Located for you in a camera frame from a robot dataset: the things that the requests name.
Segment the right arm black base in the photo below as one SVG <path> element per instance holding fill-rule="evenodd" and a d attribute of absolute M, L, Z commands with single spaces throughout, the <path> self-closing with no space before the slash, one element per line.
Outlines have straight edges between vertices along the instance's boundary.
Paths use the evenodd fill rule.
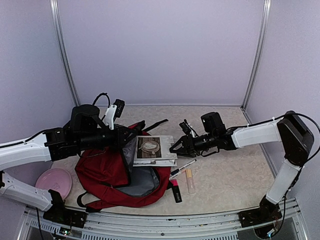
<path fill-rule="evenodd" d="M 283 216 L 279 204 L 272 203 L 264 196 L 259 203 L 259 207 L 240 211 L 238 217 L 241 227 L 246 228 L 275 221 L 276 219 L 279 220 Z"/>

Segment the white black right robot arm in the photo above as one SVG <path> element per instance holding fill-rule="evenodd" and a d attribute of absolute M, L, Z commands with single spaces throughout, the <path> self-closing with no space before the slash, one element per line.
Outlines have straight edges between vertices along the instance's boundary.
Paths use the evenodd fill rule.
<path fill-rule="evenodd" d="M 312 153 L 315 137 L 305 120 L 319 128 L 309 116 L 287 111 L 278 117 L 242 126 L 225 127 L 218 112 L 201 116 L 205 134 L 198 135 L 184 120 L 179 124 L 184 135 L 169 149 L 178 156 L 195 158 L 212 155 L 209 151 L 216 148 L 233 151 L 253 145 L 262 145 L 269 162 L 278 164 L 275 180 L 256 210 L 256 218 L 266 222 L 275 212 L 277 205 L 298 181 L 305 164 L 314 158 L 319 150 Z"/>

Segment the red backpack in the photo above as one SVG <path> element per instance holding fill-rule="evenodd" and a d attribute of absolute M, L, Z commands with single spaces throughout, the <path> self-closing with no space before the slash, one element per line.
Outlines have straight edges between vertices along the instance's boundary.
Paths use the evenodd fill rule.
<path fill-rule="evenodd" d="M 88 213 L 123 206 L 140 208 L 157 202 L 174 187 L 170 167 L 135 167 L 136 139 L 123 148 L 111 146 L 82 153 L 75 172 L 84 193 L 77 204 Z"/>

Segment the grey white notebook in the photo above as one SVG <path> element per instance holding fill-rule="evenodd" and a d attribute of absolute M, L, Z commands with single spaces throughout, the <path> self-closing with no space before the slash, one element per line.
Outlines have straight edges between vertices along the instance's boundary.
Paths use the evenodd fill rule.
<path fill-rule="evenodd" d="M 136 137 L 134 167 L 175 167 L 178 156 L 170 152 L 174 144 L 171 135 L 144 135 Z"/>

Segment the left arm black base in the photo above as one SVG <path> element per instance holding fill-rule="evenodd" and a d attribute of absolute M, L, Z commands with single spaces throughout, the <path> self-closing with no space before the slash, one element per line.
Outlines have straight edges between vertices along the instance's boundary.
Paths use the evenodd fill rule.
<path fill-rule="evenodd" d="M 43 218 L 54 223 L 83 229 L 87 214 L 83 211 L 66 208 L 65 202 L 59 192 L 52 189 L 49 189 L 48 192 L 52 198 L 52 206 L 44 211 Z"/>

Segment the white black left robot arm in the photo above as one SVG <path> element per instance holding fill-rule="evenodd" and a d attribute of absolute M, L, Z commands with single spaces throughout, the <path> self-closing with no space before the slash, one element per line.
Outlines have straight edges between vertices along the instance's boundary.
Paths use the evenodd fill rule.
<path fill-rule="evenodd" d="M 64 160 L 80 155 L 85 150 L 123 148 L 136 137 L 134 129 L 114 123 L 123 108 L 123 104 L 109 106 L 105 113 L 107 121 L 103 122 L 97 106 L 76 106 L 64 127 L 45 129 L 30 138 L 1 145 L 0 195 L 43 212 L 49 211 L 57 221 L 66 222 L 70 218 L 70 211 L 64 206 L 59 192 L 42 190 L 19 181 L 9 175 L 6 169 L 29 163 Z"/>

